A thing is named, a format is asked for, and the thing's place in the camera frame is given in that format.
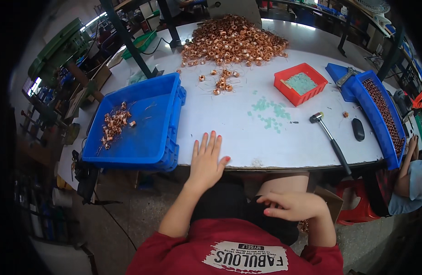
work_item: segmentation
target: hand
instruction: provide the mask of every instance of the hand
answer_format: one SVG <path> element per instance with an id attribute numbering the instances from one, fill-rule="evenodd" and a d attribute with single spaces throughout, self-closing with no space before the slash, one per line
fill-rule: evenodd
<path id="1" fill-rule="evenodd" d="M 417 135 L 412 135 L 408 143 L 408 152 L 409 150 L 411 150 L 411 153 L 414 152 L 415 147 L 417 146 L 417 140 L 418 140 Z"/>
<path id="2" fill-rule="evenodd" d="M 199 141 L 194 142 L 192 151 L 191 170 L 185 187 L 197 191 L 202 195 L 206 190 L 213 187 L 221 178 L 225 166 L 230 161 L 230 157 L 223 157 L 217 164 L 220 153 L 221 135 L 215 137 L 215 131 L 211 132 L 208 142 L 208 133 L 203 134 L 202 144 L 199 148 Z"/>
<path id="3" fill-rule="evenodd" d="M 264 215 L 289 221 L 301 221 L 315 217 L 329 216 L 327 203 L 318 195 L 303 192 L 286 192 L 282 195 L 270 192 L 257 200 L 270 208 Z"/>

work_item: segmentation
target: hammer handle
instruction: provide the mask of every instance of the hammer handle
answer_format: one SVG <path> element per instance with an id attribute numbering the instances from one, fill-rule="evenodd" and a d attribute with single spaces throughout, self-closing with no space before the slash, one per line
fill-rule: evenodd
<path id="1" fill-rule="evenodd" d="M 336 140 L 330 140 L 331 146 L 333 147 L 333 150 L 336 153 L 336 156 L 339 158 L 340 164 L 344 167 L 346 170 L 347 176 L 351 175 L 350 167 L 347 164 L 346 158 L 342 154 L 342 151 L 340 150 L 338 144 L 336 143 Z"/>

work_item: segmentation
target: black pants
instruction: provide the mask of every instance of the black pants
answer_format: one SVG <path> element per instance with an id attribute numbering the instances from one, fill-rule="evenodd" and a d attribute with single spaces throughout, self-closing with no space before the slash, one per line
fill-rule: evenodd
<path id="1" fill-rule="evenodd" d="M 264 204 L 257 203 L 259 196 L 247 202 L 241 179 L 223 176 L 212 188 L 206 191 L 198 201 L 191 222 L 199 219 L 236 218 L 251 222 L 285 245 L 292 245 L 299 236 L 298 222 L 265 216 Z"/>

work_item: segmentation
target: hammer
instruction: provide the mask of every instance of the hammer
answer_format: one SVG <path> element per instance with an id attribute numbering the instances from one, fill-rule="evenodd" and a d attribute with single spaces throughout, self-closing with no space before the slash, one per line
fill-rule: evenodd
<path id="1" fill-rule="evenodd" d="M 347 175 L 351 175 L 350 167 L 347 164 L 346 158 L 342 154 L 342 151 L 340 150 L 338 144 L 336 143 L 336 140 L 333 138 L 333 136 L 330 134 L 329 130 L 327 129 L 327 126 L 325 126 L 324 122 L 322 121 L 323 113 L 315 113 L 313 116 L 310 117 L 311 123 L 319 122 L 324 128 L 325 132 L 327 133 L 328 137 L 330 138 L 331 146 L 333 147 L 333 150 L 336 153 L 336 156 L 339 158 L 340 164 L 345 168 Z"/>

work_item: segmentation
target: chair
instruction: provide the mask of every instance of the chair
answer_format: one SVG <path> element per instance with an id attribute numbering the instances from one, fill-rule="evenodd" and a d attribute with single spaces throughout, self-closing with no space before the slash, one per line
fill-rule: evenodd
<path id="1" fill-rule="evenodd" d="M 336 195 L 342 198 L 346 188 L 353 188 L 354 192 L 360 197 L 359 204 L 350 210 L 342 210 L 336 223 L 342 225 L 353 225 L 355 223 L 363 223 L 372 220 L 378 220 L 380 217 L 376 215 L 370 206 L 365 185 L 362 179 L 341 181 L 336 186 Z"/>

